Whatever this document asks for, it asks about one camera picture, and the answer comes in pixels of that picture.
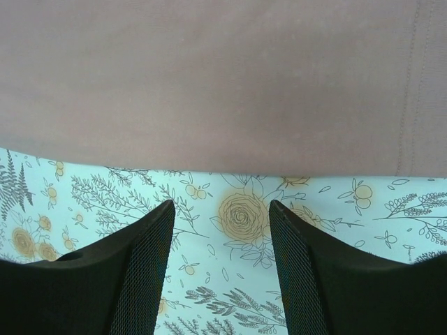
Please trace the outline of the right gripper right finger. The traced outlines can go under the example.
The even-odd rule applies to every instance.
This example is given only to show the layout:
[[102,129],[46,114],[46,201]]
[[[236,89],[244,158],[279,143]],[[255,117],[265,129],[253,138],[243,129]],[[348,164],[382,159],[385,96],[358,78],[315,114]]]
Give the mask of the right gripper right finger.
[[405,264],[350,246],[279,201],[269,219],[289,334],[445,334],[446,255]]

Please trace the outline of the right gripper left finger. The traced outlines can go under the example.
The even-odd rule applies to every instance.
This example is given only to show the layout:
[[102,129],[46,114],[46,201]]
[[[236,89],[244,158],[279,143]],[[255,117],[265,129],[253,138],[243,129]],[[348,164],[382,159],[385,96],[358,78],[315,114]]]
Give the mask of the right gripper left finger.
[[175,206],[55,261],[1,262],[2,334],[153,334]]

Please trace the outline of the pink t shirt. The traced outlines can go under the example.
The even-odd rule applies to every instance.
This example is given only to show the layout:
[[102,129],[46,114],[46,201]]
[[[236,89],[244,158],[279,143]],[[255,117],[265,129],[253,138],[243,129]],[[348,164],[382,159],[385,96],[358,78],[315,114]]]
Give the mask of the pink t shirt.
[[2,1],[1,146],[279,176],[446,176],[445,1]]

